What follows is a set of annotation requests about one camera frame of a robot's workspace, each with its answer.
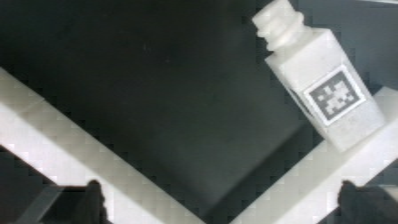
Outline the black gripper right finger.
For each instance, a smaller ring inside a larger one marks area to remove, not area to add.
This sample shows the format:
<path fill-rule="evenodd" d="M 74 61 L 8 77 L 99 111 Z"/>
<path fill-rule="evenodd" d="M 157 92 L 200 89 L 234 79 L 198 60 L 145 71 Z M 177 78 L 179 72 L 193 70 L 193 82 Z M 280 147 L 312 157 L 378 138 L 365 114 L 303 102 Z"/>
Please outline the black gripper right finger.
<path fill-rule="evenodd" d="M 398 224 L 398 186 L 358 186 L 344 182 L 338 204 L 340 224 Z"/>

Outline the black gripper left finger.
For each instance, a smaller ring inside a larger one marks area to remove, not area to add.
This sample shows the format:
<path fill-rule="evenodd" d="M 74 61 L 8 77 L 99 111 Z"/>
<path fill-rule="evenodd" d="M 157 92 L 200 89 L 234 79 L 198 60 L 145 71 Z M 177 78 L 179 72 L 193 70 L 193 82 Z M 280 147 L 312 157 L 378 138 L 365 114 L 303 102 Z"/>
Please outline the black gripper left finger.
<path fill-rule="evenodd" d="M 51 185 L 17 219 L 17 224 L 107 224 L 102 185 Z"/>

